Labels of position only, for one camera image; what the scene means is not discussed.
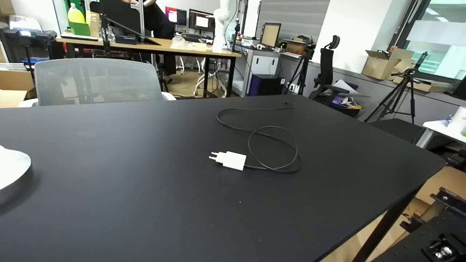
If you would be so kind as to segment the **wooden office desk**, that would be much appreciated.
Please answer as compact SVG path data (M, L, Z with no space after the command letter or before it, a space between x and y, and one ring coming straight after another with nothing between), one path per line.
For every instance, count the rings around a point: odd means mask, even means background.
M234 65L236 65L236 59L240 58L240 54L234 51L215 51L213 46L201 42L175 43L172 39L163 39L163 38L148 38L146 42L141 42L141 43L109 42L108 45L105 45L102 40L61 36L58 38L58 42L65 45L65 54L68 56L76 55L76 48L204 56L205 58L204 70L208 70L208 64L211 58L224 58L230 61L229 78L226 84L227 96L232 94Z

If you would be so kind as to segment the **white charger with black cable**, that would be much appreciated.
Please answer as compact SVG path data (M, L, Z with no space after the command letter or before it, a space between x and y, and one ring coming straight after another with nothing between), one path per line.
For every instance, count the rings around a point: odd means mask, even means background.
M280 112L280 110L293 110L294 104L290 102L284 102L282 106L266 106L266 107L252 107L252 112ZM229 123L227 120L224 120L224 116L227 113L243 113L243 112L250 112L246 107L226 107L221 109L217 115L215 115L215 120L233 131L239 131L239 132L246 132L248 134L248 139L246 139L246 153L237 153L237 151L230 151L230 150L221 150L221 151L211 151L208 154L208 158L221 164L226 169L232 169L232 170L237 170L237 171L243 171L245 169L250 169L250 170L268 170L268 171L274 171L274 173L284 173L284 174L290 174L290 173L296 173L300 170L300 164L301 164L301 155L300 155L300 150L298 145L291 134L290 129L284 128L282 125L275 125L275 123L265 123L265 125L259 125L255 128L246 128L246 126L240 126L240 125L233 125ZM282 139L280 137L275 137L272 134L268 134L268 129L280 129L282 132L287 132L290 135L290 141ZM284 144L285 147L293 150L293 155L290 160L287 160L284 164L278 164L278 166L272 166L268 164L265 160L261 160L252 147L252 139L255 137L262 137L262 138L268 138L272 141L278 141L280 144Z

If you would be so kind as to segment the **black metal rig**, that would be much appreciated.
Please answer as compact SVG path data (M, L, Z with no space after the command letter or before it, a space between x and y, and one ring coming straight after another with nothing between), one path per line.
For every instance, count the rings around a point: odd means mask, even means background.
M373 262L466 262L466 199L441 187L432 217Z

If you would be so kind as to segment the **black office chair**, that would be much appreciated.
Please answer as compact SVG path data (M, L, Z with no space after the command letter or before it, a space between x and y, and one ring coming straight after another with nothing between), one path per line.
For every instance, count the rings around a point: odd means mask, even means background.
M320 72L315 78L315 90L309 97L326 104L338 112L355 118L361 106L349 96L349 91L333 84L333 49L341 38L332 36L332 40L320 48Z

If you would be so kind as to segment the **clear acrylic plate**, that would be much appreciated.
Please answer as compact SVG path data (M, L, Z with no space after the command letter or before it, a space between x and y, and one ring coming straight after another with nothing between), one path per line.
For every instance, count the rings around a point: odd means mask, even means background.
M17 182L31 166L32 160L26 153L0 145L0 189Z

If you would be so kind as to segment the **computer monitor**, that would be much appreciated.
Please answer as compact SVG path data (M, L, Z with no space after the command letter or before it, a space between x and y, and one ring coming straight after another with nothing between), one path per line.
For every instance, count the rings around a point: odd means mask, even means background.
M191 29L211 32L214 29L214 16L210 11L191 8L188 26Z

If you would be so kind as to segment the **open cardboard box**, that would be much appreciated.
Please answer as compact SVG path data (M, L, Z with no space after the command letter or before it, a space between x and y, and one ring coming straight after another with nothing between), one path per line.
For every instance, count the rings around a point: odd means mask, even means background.
M400 61L411 58L412 51L398 46L390 46L389 49L367 49L363 74L376 80L386 80Z

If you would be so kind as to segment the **white cabinet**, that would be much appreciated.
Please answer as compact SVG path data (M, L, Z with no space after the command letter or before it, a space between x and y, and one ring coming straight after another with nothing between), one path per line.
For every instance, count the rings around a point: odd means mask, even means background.
M233 87L239 96L249 93L250 78L253 74L275 75L280 55L274 51L261 51L246 46L237 46L240 58L236 59Z

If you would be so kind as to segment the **grey mesh office chair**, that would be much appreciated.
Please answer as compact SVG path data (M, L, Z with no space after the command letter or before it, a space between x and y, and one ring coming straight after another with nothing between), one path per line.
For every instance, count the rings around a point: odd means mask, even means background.
M175 102L156 67L118 58L60 58L35 65L33 99L22 107L112 102Z

